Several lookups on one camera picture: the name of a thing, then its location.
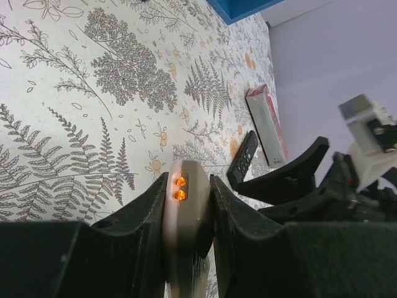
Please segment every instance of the glowing orange light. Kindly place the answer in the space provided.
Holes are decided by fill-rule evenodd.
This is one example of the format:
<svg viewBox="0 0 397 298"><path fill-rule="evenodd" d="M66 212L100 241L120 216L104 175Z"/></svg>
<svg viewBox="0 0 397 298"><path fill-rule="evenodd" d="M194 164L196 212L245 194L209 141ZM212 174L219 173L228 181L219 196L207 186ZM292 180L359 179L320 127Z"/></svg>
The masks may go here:
<svg viewBox="0 0 397 298"><path fill-rule="evenodd" d="M184 191L177 191L175 192L174 197L180 201L184 200L186 198L186 193Z"/></svg>
<svg viewBox="0 0 397 298"><path fill-rule="evenodd" d="M186 179L183 177L178 178L176 181L176 185L178 185L178 186L186 185Z"/></svg>

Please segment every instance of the botanical print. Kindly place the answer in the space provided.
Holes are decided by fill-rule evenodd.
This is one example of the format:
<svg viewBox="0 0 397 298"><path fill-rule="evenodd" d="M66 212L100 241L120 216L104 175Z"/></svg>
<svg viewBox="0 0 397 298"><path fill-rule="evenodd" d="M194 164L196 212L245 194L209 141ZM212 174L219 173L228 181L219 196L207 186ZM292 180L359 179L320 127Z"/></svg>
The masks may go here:
<svg viewBox="0 0 397 298"><path fill-rule="evenodd" d="M227 26L206 0L3 1L0 220L93 224L176 159L228 184L272 67L261 16ZM269 171L259 147L246 179Z"/></svg>

